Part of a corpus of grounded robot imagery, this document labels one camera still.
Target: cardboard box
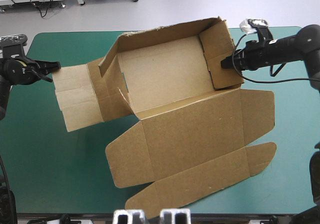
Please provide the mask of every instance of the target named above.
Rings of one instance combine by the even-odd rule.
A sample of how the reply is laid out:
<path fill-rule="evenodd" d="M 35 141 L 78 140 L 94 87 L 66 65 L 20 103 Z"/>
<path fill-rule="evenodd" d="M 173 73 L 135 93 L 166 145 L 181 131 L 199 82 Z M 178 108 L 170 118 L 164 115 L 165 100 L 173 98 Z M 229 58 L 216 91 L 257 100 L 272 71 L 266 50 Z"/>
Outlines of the cardboard box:
<path fill-rule="evenodd" d="M 68 131 L 139 118 L 106 148 L 117 187 L 154 182 L 126 208 L 151 218 L 268 166 L 274 143 L 246 145 L 274 127 L 274 95 L 221 69 L 233 49 L 226 22 L 209 18 L 125 33 L 106 56 L 53 74 Z"/>

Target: wire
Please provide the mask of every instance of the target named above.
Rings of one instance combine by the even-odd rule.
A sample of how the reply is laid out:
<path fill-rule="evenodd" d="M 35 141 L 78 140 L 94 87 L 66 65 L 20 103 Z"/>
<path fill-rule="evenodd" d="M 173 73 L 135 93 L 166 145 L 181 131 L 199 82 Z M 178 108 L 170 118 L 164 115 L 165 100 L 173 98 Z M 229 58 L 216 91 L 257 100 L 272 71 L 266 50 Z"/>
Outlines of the wire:
<path fill-rule="evenodd" d="M 253 80 L 250 78 L 247 78 L 241 74 L 241 72 L 238 70 L 235 64 L 235 52 L 241 42 L 241 40 L 246 36 L 247 34 L 244 34 L 243 36 L 240 37 L 238 42 L 236 43 L 233 52 L 232 52 L 232 65 L 233 68 L 235 69 L 236 73 L 243 79 L 252 82 L 252 83 L 259 83 L 259 84 L 276 84 L 276 83 L 286 83 L 286 82 L 293 82 L 293 81 L 314 81 L 314 82 L 320 82 L 320 79 L 315 79 L 315 78 L 291 78 L 291 79 L 284 79 L 284 80 L 274 80 L 274 81 L 262 81 L 262 80 Z"/>
<path fill-rule="evenodd" d="M 2 161 L 1 155 L 0 155 L 0 166 L 1 166 L 1 169 L 2 169 L 3 176 L 4 176 L 4 181 L 5 181 L 6 189 L 7 189 L 7 191 L 8 191 L 12 222 L 13 222 L 14 224 L 16 224 L 15 214 L 14 214 L 14 210 L 15 210 L 15 209 L 14 209 L 14 205 L 13 205 L 14 202 L 13 202 L 13 200 L 12 200 L 12 196 L 11 196 L 11 192 L 10 192 L 10 185 L 9 185 L 9 181 L 8 181 L 8 176 L 7 176 L 7 172 L 6 172 L 6 169 L 5 169 L 4 162 Z"/>

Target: robotic arm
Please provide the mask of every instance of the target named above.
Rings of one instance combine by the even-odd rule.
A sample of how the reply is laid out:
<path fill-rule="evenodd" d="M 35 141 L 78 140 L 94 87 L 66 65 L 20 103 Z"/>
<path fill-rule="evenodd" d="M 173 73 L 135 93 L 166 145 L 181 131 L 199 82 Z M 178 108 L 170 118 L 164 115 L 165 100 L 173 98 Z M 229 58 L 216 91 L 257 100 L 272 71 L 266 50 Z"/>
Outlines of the robotic arm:
<path fill-rule="evenodd" d="M 61 68 L 59 62 L 32 60 L 26 57 L 24 34 L 0 37 L 0 120 L 6 115 L 10 90 L 13 85 L 30 85 L 39 80 L 52 82 L 47 75 Z"/>
<path fill-rule="evenodd" d="M 241 77 L 255 83 L 279 83 L 294 81 L 294 79 L 255 81 L 244 77 L 240 71 L 255 71 L 259 68 L 270 67 L 270 75 L 275 77 L 286 63 L 304 61 L 309 78 L 296 78 L 295 80 L 309 80 L 311 86 L 320 91 L 319 25 L 308 25 L 302 28 L 296 35 L 281 39 L 273 38 L 268 29 L 268 23 L 265 20 L 246 19 L 240 24 L 240 28 L 246 34 L 257 33 L 258 41 L 247 41 L 245 48 L 234 50 L 232 55 L 221 61 L 223 69 L 235 69 Z M 273 66 L 277 64 L 281 64 L 281 66 L 273 72 Z M 315 148 L 320 149 L 320 142 L 315 145 Z M 311 157 L 309 169 L 313 201 L 317 206 L 294 215 L 289 222 L 290 224 L 320 223 L 320 151 L 316 151 Z M 288 222 L 273 221 L 270 223 L 281 224 Z"/>
<path fill-rule="evenodd" d="M 234 64 L 232 56 L 229 56 L 221 62 L 222 68 L 233 69 L 235 66 L 238 71 L 255 71 L 270 67 L 270 74 L 274 77 L 286 63 L 304 61 L 311 86 L 320 90 L 319 25 L 308 25 L 296 35 L 275 40 L 265 20 L 248 19 L 240 27 L 247 34 L 257 33 L 259 41 L 247 41 L 244 49 L 234 52 Z M 282 65 L 272 73 L 273 66 L 277 64 Z"/>

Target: green table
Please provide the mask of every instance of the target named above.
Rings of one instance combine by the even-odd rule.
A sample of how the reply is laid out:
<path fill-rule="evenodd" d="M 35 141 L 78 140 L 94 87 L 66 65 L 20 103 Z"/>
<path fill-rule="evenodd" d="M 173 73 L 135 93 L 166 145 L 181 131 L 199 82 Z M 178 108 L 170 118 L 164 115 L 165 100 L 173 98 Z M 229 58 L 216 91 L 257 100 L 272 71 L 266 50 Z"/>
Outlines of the green table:
<path fill-rule="evenodd" d="M 275 38 L 281 38 L 296 34 L 299 29 L 275 27 L 271 31 Z M 239 29 L 230 31 L 235 40 L 242 34 Z M 121 33 L 40 33 L 34 38 L 28 57 L 60 61 L 63 67 L 83 64 L 103 56 Z M 266 68 L 245 74 L 258 80 L 271 78 Z M 299 61 L 288 64 L 279 79 L 306 75 Z M 191 211 L 298 213 L 312 207 L 309 160 L 320 137 L 318 93 L 308 82 L 245 83 L 242 87 L 275 93 L 275 128 L 254 142 L 276 142 L 275 158 L 262 174 L 189 205 Z M 125 201 L 146 185 L 116 188 L 105 147 L 136 122 L 132 115 L 67 132 L 52 83 L 15 86 L 7 116 L 0 122 L 0 152 L 15 193 L 17 211 L 112 213 L 124 208 Z"/>

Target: gray floor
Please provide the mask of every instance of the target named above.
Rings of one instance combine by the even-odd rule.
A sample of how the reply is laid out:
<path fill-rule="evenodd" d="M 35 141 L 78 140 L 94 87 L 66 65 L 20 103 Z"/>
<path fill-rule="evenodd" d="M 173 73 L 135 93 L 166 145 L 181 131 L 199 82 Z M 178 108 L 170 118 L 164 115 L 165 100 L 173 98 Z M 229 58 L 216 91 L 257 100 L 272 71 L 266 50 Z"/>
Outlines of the gray floor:
<path fill-rule="evenodd" d="M 145 30 L 221 16 L 229 27 L 246 17 L 271 26 L 320 24 L 320 0 L 65 0 L 65 9 L 50 10 L 45 19 L 31 6 L 0 14 L 0 36 L 24 33 L 29 44 L 41 32 Z"/>

